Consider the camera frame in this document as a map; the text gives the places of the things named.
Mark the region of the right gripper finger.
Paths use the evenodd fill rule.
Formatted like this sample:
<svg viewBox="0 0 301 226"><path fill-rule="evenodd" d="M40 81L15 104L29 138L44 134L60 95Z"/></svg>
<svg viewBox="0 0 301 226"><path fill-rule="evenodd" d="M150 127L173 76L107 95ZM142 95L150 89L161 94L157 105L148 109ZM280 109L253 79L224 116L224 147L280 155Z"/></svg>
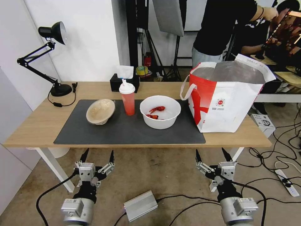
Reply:
<svg viewBox="0 0 301 226"><path fill-rule="evenodd" d="M196 149L195 150L196 156L196 165L195 167L203 173L206 177L212 177L212 168L208 166L207 164L203 163L199 154L199 151Z"/></svg>
<svg viewBox="0 0 301 226"><path fill-rule="evenodd" d="M224 148L222 148L222 152L226 161L222 162L221 165L223 167L235 167L237 162L233 161L231 155Z"/></svg>

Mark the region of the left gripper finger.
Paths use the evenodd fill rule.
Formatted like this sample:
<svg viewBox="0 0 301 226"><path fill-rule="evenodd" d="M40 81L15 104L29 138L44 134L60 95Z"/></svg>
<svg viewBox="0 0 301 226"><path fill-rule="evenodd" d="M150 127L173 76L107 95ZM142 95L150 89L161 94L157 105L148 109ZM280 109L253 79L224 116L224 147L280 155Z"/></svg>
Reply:
<svg viewBox="0 0 301 226"><path fill-rule="evenodd" d="M115 163L114 163L114 150L111 151L111 155L109 158L109 163L106 164L104 167L100 169L100 173L102 175L108 176L115 168Z"/></svg>
<svg viewBox="0 0 301 226"><path fill-rule="evenodd" d="M85 163L85 161L87 159L88 152L89 152L89 148L87 148L86 151L81 155L79 161L75 162L75 166L77 168L79 168L83 163Z"/></svg>

